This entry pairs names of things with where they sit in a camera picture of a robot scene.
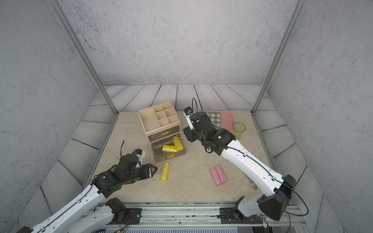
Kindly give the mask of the grey translucent drawer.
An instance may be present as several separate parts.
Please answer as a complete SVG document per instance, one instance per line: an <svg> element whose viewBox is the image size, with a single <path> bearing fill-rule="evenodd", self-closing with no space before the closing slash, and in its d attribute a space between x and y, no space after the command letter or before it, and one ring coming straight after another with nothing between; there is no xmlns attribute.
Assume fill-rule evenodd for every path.
<svg viewBox="0 0 373 233"><path fill-rule="evenodd" d="M176 134L162 140L151 143L153 158L156 163L165 162L172 158L186 154L186 149L181 140L181 135Z"/></svg>
<svg viewBox="0 0 373 233"><path fill-rule="evenodd" d="M159 141L163 138L167 138L169 136L175 135L179 132L180 132L180 126L175 126L175 127L169 128L167 130L160 131L158 133L155 133L153 135L148 136L148 140L149 140L150 143L153 143L153 142Z"/></svg>

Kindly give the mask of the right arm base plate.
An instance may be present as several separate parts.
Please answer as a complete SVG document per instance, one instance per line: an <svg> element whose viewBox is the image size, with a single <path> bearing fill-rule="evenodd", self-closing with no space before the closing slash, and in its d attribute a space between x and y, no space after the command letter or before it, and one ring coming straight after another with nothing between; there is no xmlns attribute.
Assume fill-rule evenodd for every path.
<svg viewBox="0 0 373 233"><path fill-rule="evenodd" d="M238 209L233 207L220 208L218 218L221 224L260 224L262 219L258 215L244 216Z"/></svg>

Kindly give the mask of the pink bag roll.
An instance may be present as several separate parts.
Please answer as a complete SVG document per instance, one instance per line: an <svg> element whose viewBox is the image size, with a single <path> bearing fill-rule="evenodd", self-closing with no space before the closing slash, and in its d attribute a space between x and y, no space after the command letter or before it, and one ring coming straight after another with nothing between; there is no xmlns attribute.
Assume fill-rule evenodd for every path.
<svg viewBox="0 0 373 233"><path fill-rule="evenodd" d="M215 186L220 186L220 185L222 185L222 181L221 181L221 179L220 179L220 177L219 177L219 174L218 174L216 168L211 168L211 169L209 170L209 172L210 172L210 175L211 175L211 177L212 177L212 180L213 180Z"/></svg>
<svg viewBox="0 0 373 233"><path fill-rule="evenodd" d="M217 174L220 178L221 183L226 183L228 181L228 178L227 178L222 166L221 165L216 165L215 169L216 169L216 172L217 172Z"/></svg>

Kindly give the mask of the beige drawer organizer cabinet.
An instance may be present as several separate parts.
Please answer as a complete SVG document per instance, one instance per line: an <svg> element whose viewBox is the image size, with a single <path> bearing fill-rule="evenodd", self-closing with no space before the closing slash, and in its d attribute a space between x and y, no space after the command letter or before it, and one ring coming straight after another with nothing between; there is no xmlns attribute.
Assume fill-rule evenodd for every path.
<svg viewBox="0 0 373 233"><path fill-rule="evenodd" d="M148 136L160 131L180 126L179 117L171 102L165 102L139 110L138 114L147 139Z"/></svg>

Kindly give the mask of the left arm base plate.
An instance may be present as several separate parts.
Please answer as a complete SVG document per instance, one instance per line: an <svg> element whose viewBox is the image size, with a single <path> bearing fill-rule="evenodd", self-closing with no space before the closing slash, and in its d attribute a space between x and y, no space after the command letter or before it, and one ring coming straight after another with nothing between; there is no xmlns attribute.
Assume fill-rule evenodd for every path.
<svg viewBox="0 0 373 233"><path fill-rule="evenodd" d="M142 208L126 208L120 210L116 216L116 223L121 225L139 225Z"/></svg>

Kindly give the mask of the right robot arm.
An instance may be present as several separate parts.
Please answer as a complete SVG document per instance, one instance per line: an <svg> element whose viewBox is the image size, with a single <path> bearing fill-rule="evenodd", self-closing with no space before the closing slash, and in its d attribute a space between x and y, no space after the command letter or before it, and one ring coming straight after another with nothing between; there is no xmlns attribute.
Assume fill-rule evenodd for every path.
<svg viewBox="0 0 373 233"><path fill-rule="evenodd" d="M253 215L265 215L279 221L293 195L296 194L295 179L282 175L252 155L228 130L216 129L207 113L194 112L190 107L183 114L188 126L183 132L189 142L198 140L207 153L216 153L233 163L261 190L254 199L241 197L235 204L234 218L243 222Z"/></svg>

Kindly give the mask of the yellow bag roll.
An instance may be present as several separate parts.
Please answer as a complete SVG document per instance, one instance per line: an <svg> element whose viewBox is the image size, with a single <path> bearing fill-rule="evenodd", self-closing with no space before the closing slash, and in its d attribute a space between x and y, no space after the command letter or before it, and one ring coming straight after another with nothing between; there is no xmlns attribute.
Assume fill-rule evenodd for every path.
<svg viewBox="0 0 373 233"><path fill-rule="evenodd" d="M173 137L173 143L174 143L177 151L182 151L184 149L184 146L183 146L183 144L181 142L180 137L174 136Z"/></svg>
<svg viewBox="0 0 373 233"><path fill-rule="evenodd" d="M165 181L168 180L170 167L171 167L170 163L164 163L163 164L160 181L165 182Z"/></svg>
<svg viewBox="0 0 373 233"><path fill-rule="evenodd" d="M178 152L178 149L176 146L173 146L173 145L163 145L162 151L168 152L168 153L174 153L174 152Z"/></svg>

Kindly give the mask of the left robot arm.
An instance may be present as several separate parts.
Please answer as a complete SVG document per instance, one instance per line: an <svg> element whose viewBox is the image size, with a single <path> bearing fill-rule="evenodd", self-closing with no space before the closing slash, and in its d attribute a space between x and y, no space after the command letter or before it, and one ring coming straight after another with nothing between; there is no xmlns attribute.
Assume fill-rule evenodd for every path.
<svg viewBox="0 0 373 233"><path fill-rule="evenodd" d="M144 152L121 156L119 163L98 174L76 198L43 222L30 228L22 227L20 233L90 233L109 224L130 217L118 198L110 196L123 185L152 178L158 168L142 164Z"/></svg>

